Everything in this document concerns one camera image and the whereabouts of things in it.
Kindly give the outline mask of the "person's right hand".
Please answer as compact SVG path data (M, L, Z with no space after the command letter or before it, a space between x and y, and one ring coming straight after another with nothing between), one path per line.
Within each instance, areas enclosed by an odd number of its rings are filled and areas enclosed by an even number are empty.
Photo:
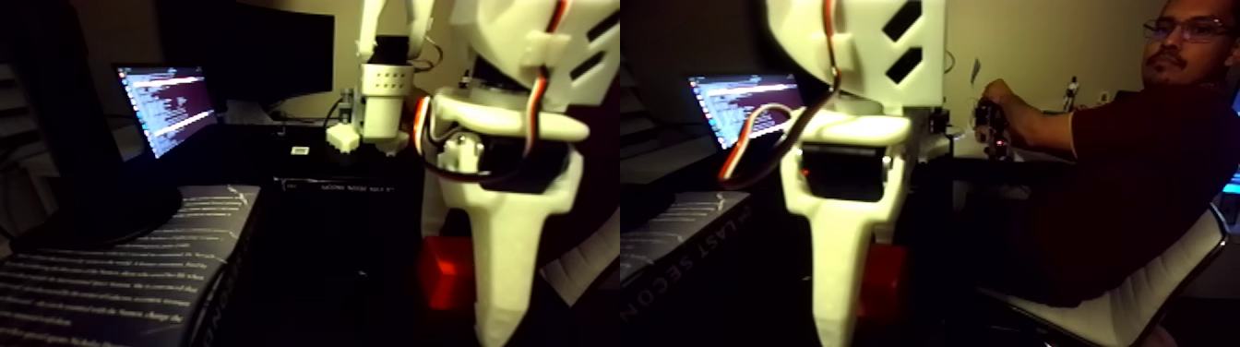
M1004 116L1011 116L1016 113L1014 102L1016 95L1011 90L1011 86L999 78L985 86L985 93L982 93L978 105L991 109L991 112L1001 112Z

